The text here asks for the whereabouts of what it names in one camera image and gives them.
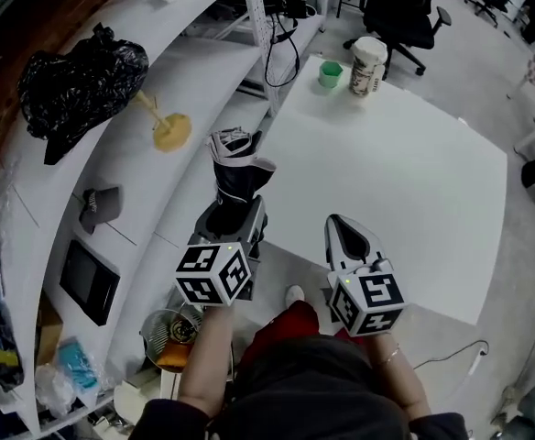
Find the bracelet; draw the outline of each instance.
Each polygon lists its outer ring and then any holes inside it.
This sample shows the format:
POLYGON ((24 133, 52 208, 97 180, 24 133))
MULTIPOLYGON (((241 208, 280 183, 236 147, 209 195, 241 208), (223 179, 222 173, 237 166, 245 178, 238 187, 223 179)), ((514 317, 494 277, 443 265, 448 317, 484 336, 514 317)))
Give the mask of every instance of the bracelet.
POLYGON ((387 365, 389 362, 392 361, 392 358, 394 358, 396 356, 396 354, 399 352, 399 344, 398 346, 396 347, 396 350, 394 350, 390 356, 388 358, 386 358, 383 362, 380 362, 378 363, 377 365, 375 365, 375 368, 376 369, 379 369, 380 367, 383 367, 384 365, 387 365))

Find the black cable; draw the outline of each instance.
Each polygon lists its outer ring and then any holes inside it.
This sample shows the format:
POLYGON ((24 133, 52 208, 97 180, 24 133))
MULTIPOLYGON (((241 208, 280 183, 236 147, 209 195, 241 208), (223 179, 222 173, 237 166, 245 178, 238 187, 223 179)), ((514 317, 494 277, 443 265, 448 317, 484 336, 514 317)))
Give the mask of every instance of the black cable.
POLYGON ((461 354, 461 352, 463 352, 464 350, 468 349, 469 347, 473 347, 476 344, 485 344, 486 345, 486 353, 485 353, 485 355, 489 354, 489 343, 485 339, 477 339, 476 341, 472 342, 471 344, 468 344, 467 346, 465 346, 463 348, 460 348, 456 352, 453 352, 448 357, 445 357, 445 358, 430 358, 426 362, 422 362, 421 364, 419 364, 416 367, 414 367, 414 369, 419 369, 420 367, 422 367, 423 365, 426 365, 427 363, 444 362, 445 360, 448 360, 449 358, 453 358, 454 356, 456 356, 458 354, 461 354))
MULTIPOLYGON (((267 59, 266 59, 266 70, 264 72, 264 78, 266 80, 266 83, 271 86, 272 88, 281 88, 282 86, 285 86, 287 85, 288 83, 291 83, 297 76, 298 76, 298 72, 300 71, 300 56, 298 54, 298 50, 296 49, 296 44, 294 44, 294 41, 292 40, 292 36, 290 36, 288 38, 289 40, 289 43, 292 45, 292 48, 294 48, 294 53, 296 54, 296 61, 294 62, 294 66, 295 66, 295 71, 294 71, 294 75, 292 76, 292 78, 290 78, 287 82, 284 82, 284 83, 281 83, 281 84, 272 84, 269 80, 268 80, 268 67, 269 67, 269 60, 271 59, 271 51, 274 49, 274 46, 276 45, 276 43, 274 42, 275 38, 276 38, 276 22, 274 21, 274 15, 270 15, 271 17, 271 24, 272 24, 272 29, 271 29, 271 40, 269 41, 269 51, 267 52, 267 59)), ((282 31, 286 32, 286 29, 284 28, 284 25, 282 25, 282 22, 281 20, 279 19, 279 14, 276 13, 276 18, 278 19, 278 23, 280 25, 280 27, 282 28, 282 31)))

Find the white tabletop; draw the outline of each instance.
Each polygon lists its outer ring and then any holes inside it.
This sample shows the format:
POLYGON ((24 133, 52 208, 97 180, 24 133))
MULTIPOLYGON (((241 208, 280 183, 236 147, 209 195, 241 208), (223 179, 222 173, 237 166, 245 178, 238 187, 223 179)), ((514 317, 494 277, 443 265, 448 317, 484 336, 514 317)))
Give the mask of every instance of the white tabletop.
POLYGON ((374 232, 409 301, 475 325, 496 262, 507 156, 469 126, 383 82, 366 99, 330 92, 310 57, 260 156, 278 170, 261 190, 266 240, 327 266, 324 222, 374 232))

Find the floor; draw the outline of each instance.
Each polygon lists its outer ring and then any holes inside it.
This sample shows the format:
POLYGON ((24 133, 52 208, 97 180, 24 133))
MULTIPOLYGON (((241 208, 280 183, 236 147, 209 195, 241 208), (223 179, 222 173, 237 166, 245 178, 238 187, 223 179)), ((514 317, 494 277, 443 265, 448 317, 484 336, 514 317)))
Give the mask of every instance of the floor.
MULTIPOLYGON (((501 16, 499 29, 494 29, 490 20, 475 16, 464 0, 433 0, 433 6, 447 9, 453 25, 439 31, 433 50, 413 50, 427 64, 426 73, 416 76, 411 62, 396 53, 388 83, 461 117, 508 153, 506 217, 493 280, 477 326, 410 307, 395 336, 413 365, 445 357, 478 338, 489 342, 490 353, 472 377, 466 374, 477 347, 418 370, 433 410, 463 414, 473 437, 483 439, 493 432, 489 421, 502 390, 515 383, 522 371, 520 386, 535 383, 535 357, 523 370, 535 341, 535 203, 519 181, 522 161, 512 151, 513 143, 533 128, 535 90, 528 86, 515 100, 506 98, 526 69, 530 48, 505 18, 501 16)), ((358 13, 343 10, 339 19, 332 14, 326 31, 317 35, 306 54, 350 62, 351 54, 342 43, 363 33, 358 13)), ((323 332, 330 331, 319 291, 326 285, 325 276, 326 269, 264 244, 256 298, 239 309, 236 351, 283 309, 284 290, 294 283, 303 286, 308 301, 317 307, 323 332)))

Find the white shoe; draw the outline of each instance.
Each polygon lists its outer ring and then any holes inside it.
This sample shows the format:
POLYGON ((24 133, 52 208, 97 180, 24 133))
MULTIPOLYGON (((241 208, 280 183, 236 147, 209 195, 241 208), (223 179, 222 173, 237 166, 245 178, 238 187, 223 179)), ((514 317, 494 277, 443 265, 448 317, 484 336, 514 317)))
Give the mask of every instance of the white shoe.
POLYGON ((292 285, 286 290, 286 308, 290 308, 292 304, 300 300, 304 302, 304 290, 300 285, 292 285))

